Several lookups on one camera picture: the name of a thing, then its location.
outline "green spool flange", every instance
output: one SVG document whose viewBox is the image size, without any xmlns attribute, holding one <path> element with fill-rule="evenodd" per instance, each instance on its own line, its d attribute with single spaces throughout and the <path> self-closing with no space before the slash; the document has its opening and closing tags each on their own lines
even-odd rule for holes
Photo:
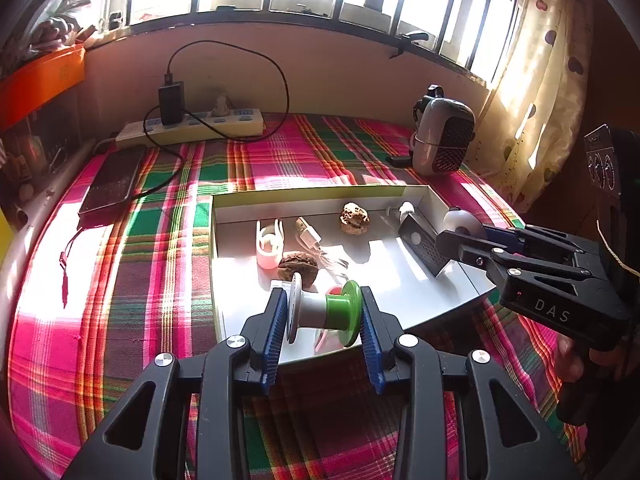
<svg viewBox="0 0 640 480">
<path fill-rule="evenodd" d="M 339 330 L 338 339 L 342 346 L 349 347 L 356 342 L 360 333 L 362 316 L 362 291 L 353 280 L 342 287 L 340 295 L 326 295 L 326 322 L 324 327 Z"/>
</svg>

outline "human hand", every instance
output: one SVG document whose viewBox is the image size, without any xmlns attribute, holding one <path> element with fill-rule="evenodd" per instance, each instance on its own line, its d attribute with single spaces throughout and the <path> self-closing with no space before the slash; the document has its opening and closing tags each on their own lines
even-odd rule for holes
<svg viewBox="0 0 640 480">
<path fill-rule="evenodd" d="M 558 377 L 568 383 L 575 383 L 584 372 L 584 362 L 575 353 L 575 341 L 565 335 L 558 334 L 556 347 L 555 370 Z M 599 366 L 614 367 L 614 377 L 618 380 L 622 376 L 625 359 L 626 343 L 620 343 L 609 352 L 589 350 L 589 359 Z M 633 345 L 625 376 L 629 375 L 640 364 L 640 347 Z"/>
</svg>

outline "window sill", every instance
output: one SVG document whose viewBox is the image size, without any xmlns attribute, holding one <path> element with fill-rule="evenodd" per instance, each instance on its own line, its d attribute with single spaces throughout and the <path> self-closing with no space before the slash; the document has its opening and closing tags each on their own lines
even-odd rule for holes
<svg viewBox="0 0 640 480">
<path fill-rule="evenodd" d="M 89 38 L 84 47 L 87 50 L 98 48 L 112 41 L 121 40 L 128 36 L 143 34 L 145 32 L 155 32 L 166 28 L 186 27 L 190 25 L 201 25 L 211 23 L 282 23 L 286 25 L 299 25 L 302 27 L 322 28 L 324 30 L 332 30 L 342 34 L 349 34 L 364 40 L 375 41 L 377 43 L 386 44 L 397 48 L 399 39 L 379 30 L 363 27 L 354 23 L 347 23 L 323 16 L 314 16 L 309 14 L 301 14 L 298 12 L 283 12 L 278 10 L 270 10 L 267 12 L 261 10 L 210 10 L 207 12 L 194 12 L 191 14 L 180 14 L 178 16 L 167 16 L 149 20 L 148 22 L 135 23 L 129 27 L 123 27 L 109 31 L 98 38 Z M 405 52 L 427 59 L 435 64 L 443 66 L 461 75 L 469 80 L 486 87 L 485 81 L 471 73 L 466 68 L 439 56 L 434 52 L 427 50 L 416 44 L 409 45 Z"/>
</svg>

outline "orange box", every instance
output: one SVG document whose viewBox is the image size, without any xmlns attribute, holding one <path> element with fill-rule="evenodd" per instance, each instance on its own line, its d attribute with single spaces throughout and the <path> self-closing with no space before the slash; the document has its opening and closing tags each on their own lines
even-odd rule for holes
<svg viewBox="0 0 640 480">
<path fill-rule="evenodd" d="M 84 47 L 39 57 L 0 82 L 0 132 L 84 80 Z"/>
</svg>

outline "power strip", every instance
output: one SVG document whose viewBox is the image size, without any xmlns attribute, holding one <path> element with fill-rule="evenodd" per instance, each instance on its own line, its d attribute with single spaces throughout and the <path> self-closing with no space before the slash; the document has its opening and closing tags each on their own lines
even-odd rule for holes
<svg viewBox="0 0 640 480">
<path fill-rule="evenodd" d="M 213 116 L 211 112 L 199 112 L 194 115 L 229 137 L 256 137 L 262 134 L 264 128 L 264 121 L 258 108 L 230 110 L 229 115 L 224 117 Z M 222 137 L 187 115 L 181 123 L 167 126 L 162 124 L 160 119 L 149 119 L 146 121 L 146 130 L 155 142 L 163 146 Z M 119 150 L 139 144 L 154 146 L 142 131 L 142 121 L 126 124 L 116 137 L 116 146 Z"/>
</svg>

